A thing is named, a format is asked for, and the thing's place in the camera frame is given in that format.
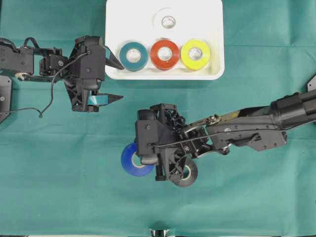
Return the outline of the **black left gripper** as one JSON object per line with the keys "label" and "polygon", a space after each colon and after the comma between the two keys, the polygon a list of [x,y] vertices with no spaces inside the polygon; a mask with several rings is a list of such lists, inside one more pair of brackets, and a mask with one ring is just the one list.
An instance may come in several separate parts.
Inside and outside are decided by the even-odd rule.
{"label": "black left gripper", "polygon": [[[114,56],[112,51],[107,47],[105,49],[106,66],[124,70],[124,66]],[[78,55],[78,49],[74,46],[68,62],[74,64],[79,58],[86,53]],[[64,84],[69,95],[72,110],[75,112],[97,112],[98,106],[105,106],[123,98],[120,95],[113,94],[98,94],[103,81],[98,79],[81,79],[72,74],[71,65],[67,68],[67,78],[64,79]]]}

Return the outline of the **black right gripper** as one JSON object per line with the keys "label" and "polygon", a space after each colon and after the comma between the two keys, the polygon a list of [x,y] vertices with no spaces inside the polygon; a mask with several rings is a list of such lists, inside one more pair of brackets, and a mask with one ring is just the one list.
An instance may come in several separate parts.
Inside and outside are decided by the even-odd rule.
{"label": "black right gripper", "polygon": [[150,107],[155,111],[166,111],[167,124],[175,132],[173,143],[156,145],[160,148],[159,164],[156,165],[156,181],[171,181],[182,179],[188,176],[189,171],[185,167],[187,163],[194,162],[193,159],[202,156],[212,150],[207,142],[205,125],[212,123],[212,116],[186,124],[176,105],[157,104]]}

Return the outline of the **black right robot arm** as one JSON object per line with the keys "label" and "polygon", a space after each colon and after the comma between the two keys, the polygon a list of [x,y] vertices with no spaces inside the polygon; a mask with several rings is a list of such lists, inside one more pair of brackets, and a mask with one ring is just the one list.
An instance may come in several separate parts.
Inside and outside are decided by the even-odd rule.
{"label": "black right robot arm", "polygon": [[163,138],[149,144],[157,153],[157,181],[171,181],[179,187],[195,182],[195,158],[207,153],[227,155],[231,145],[264,151],[284,146],[288,130],[316,120],[316,92],[294,93],[268,106],[250,107],[225,115],[212,115],[185,123],[177,110],[157,108],[156,121]]}

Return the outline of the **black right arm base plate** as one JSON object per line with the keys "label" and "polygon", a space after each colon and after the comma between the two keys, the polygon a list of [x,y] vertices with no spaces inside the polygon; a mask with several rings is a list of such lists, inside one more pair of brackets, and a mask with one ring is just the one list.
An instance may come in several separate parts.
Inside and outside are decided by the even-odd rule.
{"label": "black right arm base plate", "polygon": [[316,90],[316,75],[307,83],[307,91]]}

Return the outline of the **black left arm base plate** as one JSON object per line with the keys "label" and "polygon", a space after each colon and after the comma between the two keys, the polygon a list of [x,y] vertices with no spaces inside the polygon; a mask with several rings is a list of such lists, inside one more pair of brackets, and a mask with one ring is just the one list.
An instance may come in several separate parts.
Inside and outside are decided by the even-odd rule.
{"label": "black left arm base plate", "polygon": [[12,80],[7,76],[0,77],[0,122],[3,122],[10,114]]}

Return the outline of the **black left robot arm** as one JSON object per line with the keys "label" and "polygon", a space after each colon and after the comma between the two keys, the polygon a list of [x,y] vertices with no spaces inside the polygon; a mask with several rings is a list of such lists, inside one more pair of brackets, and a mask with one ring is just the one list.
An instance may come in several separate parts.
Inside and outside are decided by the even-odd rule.
{"label": "black left robot arm", "polygon": [[63,81],[75,112],[98,112],[99,107],[123,98],[99,92],[106,66],[124,69],[98,36],[77,38],[69,57],[63,56],[60,48],[39,47],[32,37],[26,38],[21,47],[8,39],[0,40],[2,76],[50,84]]}

